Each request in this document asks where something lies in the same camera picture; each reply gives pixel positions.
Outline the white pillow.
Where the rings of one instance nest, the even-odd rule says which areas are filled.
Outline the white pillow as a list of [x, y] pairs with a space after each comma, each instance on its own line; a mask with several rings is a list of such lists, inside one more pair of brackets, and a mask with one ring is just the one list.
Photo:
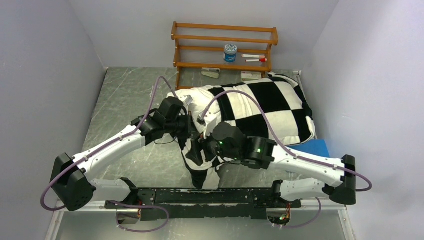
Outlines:
[[191, 96], [192, 102], [189, 105], [188, 109], [191, 112], [194, 125], [199, 133], [203, 132], [204, 127], [197, 122], [198, 116], [205, 110], [207, 105], [215, 97], [210, 90], [212, 88], [217, 88], [218, 86], [205, 85], [201, 87], [193, 87], [190, 89], [180, 89], [176, 90], [176, 95], [180, 98], [183, 96]]

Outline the black white checkered pillowcase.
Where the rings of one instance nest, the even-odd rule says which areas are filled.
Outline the black white checkered pillowcase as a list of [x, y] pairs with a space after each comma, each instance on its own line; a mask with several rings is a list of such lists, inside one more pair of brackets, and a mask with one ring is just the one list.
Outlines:
[[315, 138], [313, 111], [300, 85], [292, 78], [270, 72], [266, 78], [217, 86], [206, 108], [245, 135], [279, 139], [285, 146]]

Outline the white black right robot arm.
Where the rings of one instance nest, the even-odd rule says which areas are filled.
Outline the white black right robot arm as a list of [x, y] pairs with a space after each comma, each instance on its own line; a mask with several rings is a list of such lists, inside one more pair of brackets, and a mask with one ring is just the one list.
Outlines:
[[275, 207], [315, 197], [328, 197], [341, 205], [357, 202], [356, 159], [351, 155], [329, 158], [284, 148], [272, 139], [247, 136], [224, 122], [209, 136], [193, 133], [186, 140], [182, 155], [189, 168], [196, 171], [213, 167], [214, 163], [238, 163], [250, 169], [281, 168], [305, 176], [277, 183], [269, 197]]

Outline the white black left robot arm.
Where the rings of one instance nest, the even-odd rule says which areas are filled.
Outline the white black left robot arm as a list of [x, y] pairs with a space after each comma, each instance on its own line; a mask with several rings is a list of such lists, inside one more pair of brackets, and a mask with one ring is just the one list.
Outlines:
[[62, 153], [56, 157], [51, 188], [64, 208], [76, 211], [96, 201], [117, 201], [126, 208], [139, 200], [135, 186], [124, 179], [101, 180], [95, 176], [125, 155], [148, 146], [169, 134], [187, 136], [190, 129], [189, 95], [167, 97], [158, 109], [135, 119], [114, 137], [73, 157]]

